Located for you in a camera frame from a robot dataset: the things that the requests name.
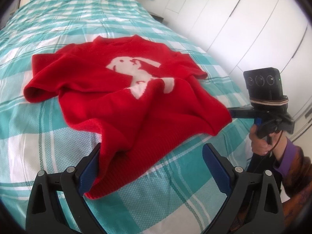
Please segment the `right hand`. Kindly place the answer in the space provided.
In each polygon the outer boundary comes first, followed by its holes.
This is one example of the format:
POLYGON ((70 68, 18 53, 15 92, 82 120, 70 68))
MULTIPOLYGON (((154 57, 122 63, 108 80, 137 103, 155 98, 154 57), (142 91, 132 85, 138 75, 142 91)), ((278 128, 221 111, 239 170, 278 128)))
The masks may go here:
POLYGON ((251 148, 254 154, 264 156, 272 149, 272 145, 268 144, 265 139, 260 139, 256 135, 257 126, 252 125, 249 133, 251 140, 251 148))

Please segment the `right forearm purple sleeve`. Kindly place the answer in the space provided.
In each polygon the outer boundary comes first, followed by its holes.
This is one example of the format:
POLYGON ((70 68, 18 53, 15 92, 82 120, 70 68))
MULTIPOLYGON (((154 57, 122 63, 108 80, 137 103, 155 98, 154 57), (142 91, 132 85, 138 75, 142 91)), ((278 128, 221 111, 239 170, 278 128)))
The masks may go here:
POLYGON ((311 160, 301 147, 287 141, 280 161, 274 169, 282 176, 282 185, 289 200, 282 204, 285 225, 288 227, 311 197, 311 160))

